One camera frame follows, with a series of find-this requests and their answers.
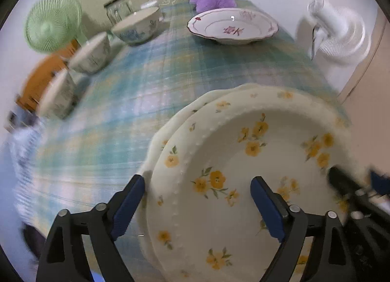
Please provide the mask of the beige wooden door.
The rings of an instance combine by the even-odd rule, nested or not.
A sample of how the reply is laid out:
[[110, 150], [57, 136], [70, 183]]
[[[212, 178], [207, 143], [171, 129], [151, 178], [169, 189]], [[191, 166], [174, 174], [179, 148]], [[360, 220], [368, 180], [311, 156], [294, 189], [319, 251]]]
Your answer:
[[348, 80], [343, 90], [338, 94], [338, 101], [341, 104], [343, 104], [345, 100], [347, 100], [347, 98], [354, 91], [356, 86], [359, 84], [359, 82], [367, 72], [373, 58], [376, 55], [376, 52], [378, 51], [387, 23], [388, 20], [385, 14], [383, 13], [381, 8], [378, 8], [375, 25], [371, 35], [371, 48], [368, 51], [368, 55], [356, 67], [354, 73], [351, 75], [350, 80]]

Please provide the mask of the blue checkered blanket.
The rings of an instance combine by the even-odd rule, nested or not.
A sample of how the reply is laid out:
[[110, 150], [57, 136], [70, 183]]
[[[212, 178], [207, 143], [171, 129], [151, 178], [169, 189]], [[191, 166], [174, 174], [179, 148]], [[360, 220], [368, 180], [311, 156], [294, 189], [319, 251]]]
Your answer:
[[1, 145], [1, 199], [24, 225], [32, 226], [33, 176], [44, 121], [19, 122]]

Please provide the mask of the near floral ceramic bowl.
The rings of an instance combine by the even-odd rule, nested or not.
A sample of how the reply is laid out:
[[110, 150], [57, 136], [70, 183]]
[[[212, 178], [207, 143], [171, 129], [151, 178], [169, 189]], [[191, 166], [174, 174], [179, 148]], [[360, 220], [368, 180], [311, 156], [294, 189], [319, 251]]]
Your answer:
[[76, 84], [67, 69], [59, 71], [45, 88], [36, 114], [39, 118], [64, 119], [75, 98]]

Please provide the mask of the cotton swab container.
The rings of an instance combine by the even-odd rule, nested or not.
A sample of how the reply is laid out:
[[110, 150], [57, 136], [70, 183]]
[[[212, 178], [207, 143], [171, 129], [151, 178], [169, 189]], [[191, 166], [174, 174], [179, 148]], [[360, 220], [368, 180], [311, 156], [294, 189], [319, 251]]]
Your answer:
[[151, 0], [141, 5], [141, 9], [147, 9], [152, 7], [158, 7], [159, 3], [157, 0]]

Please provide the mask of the white floor fan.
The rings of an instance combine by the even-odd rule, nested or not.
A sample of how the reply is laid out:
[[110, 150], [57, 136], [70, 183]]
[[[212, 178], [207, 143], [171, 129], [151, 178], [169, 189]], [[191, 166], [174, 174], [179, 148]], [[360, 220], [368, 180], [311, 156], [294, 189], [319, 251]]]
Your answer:
[[371, 48], [371, 36], [360, 14], [347, 7], [334, 7], [327, 0], [312, 0], [307, 10], [315, 22], [311, 58], [320, 53], [341, 65], [364, 60]]

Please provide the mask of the red flower scalloped plate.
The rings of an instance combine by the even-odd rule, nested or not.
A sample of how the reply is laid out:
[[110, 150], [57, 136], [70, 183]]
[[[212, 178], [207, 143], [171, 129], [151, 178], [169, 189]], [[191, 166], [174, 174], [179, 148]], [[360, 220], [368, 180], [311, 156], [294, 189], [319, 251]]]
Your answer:
[[191, 34], [223, 45], [246, 45], [275, 35], [277, 21], [264, 12], [244, 8], [213, 9], [188, 21]]

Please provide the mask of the green desk fan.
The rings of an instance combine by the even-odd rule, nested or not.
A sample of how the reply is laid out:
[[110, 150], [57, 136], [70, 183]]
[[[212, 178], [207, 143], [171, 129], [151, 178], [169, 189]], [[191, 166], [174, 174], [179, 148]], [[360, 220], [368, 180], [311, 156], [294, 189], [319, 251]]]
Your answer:
[[58, 52], [73, 40], [82, 45], [87, 41], [82, 18], [79, 0], [39, 0], [26, 18], [24, 37], [40, 53]]

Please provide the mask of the plaid green tablecloth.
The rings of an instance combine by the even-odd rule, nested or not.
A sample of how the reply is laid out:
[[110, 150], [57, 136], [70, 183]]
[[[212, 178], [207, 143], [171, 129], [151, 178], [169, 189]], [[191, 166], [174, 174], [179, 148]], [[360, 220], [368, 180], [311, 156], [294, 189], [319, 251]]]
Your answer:
[[325, 76], [286, 31], [249, 45], [220, 45], [188, 32], [191, 5], [166, 6], [163, 13], [160, 34], [136, 47], [115, 44], [106, 68], [78, 79], [81, 100], [73, 112], [35, 134], [17, 209], [40, 234], [48, 234], [59, 210], [88, 211], [121, 190], [153, 135], [208, 91], [245, 83], [292, 87], [343, 112]]

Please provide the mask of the glass mason jar mug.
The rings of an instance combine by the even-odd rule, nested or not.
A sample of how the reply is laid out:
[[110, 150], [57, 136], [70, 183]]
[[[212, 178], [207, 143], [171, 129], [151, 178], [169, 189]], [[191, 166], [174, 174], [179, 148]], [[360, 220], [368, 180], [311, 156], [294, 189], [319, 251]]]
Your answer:
[[104, 5], [104, 9], [112, 25], [116, 25], [133, 13], [126, 0], [111, 0]]

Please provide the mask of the blue floral ceramic bowl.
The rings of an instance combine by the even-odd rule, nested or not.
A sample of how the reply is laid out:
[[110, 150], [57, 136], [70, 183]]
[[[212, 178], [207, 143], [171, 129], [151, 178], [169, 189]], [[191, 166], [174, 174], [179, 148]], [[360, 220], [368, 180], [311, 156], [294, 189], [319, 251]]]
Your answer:
[[138, 45], [148, 41], [157, 32], [160, 17], [159, 7], [141, 9], [118, 22], [111, 32], [128, 45]]

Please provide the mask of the middle floral ceramic bowl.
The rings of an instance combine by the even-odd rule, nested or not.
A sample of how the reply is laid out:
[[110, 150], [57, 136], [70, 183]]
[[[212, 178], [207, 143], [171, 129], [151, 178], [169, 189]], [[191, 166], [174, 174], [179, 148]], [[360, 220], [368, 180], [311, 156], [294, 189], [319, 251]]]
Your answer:
[[68, 61], [68, 68], [82, 74], [95, 74], [106, 65], [109, 56], [108, 34], [101, 32], [75, 52]]

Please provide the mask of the cream plate underneath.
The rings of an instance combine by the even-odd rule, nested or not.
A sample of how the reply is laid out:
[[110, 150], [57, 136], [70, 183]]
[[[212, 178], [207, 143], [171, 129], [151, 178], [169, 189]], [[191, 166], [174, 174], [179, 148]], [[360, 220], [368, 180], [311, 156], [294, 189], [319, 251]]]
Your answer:
[[141, 206], [137, 208], [136, 211], [136, 221], [139, 226], [140, 233], [143, 234], [143, 238], [139, 238], [139, 244], [141, 246], [141, 251], [146, 260], [157, 270], [161, 271], [162, 267], [157, 257], [151, 243], [151, 237], [147, 229], [147, 220], [146, 220], [146, 206], [147, 206], [147, 190], [149, 183], [153, 174], [153, 170], [156, 166], [156, 163], [161, 155], [162, 150], [164, 150], [165, 145], [168, 143], [172, 135], [179, 129], [179, 127], [186, 122], [197, 110], [201, 109], [205, 104], [210, 103], [220, 97], [227, 95], [234, 91], [244, 91], [248, 89], [253, 89], [258, 87], [259, 84], [242, 84], [232, 89], [217, 89], [213, 91], [208, 91], [202, 96], [197, 98], [195, 101], [191, 102], [185, 108], [181, 109], [176, 113], [159, 131], [155, 133], [153, 138], [149, 143], [149, 148], [147, 151], [146, 160], [143, 165], [139, 168], [137, 173], [141, 175], [146, 184], [146, 192], [143, 195], [141, 200]]

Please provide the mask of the yellow flower cream plate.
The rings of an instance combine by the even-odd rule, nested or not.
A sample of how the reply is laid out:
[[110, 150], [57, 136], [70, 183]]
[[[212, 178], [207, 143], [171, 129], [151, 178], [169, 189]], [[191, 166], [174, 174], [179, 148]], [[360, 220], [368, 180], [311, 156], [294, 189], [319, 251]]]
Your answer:
[[364, 176], [347, 121], [281, 87], [237, 90], [174, 129], [147, 187], [146, 228], [167, 281], [259, 281], [288, 235], [269, 197], [299, 212], [347, 214], [331, 167]]

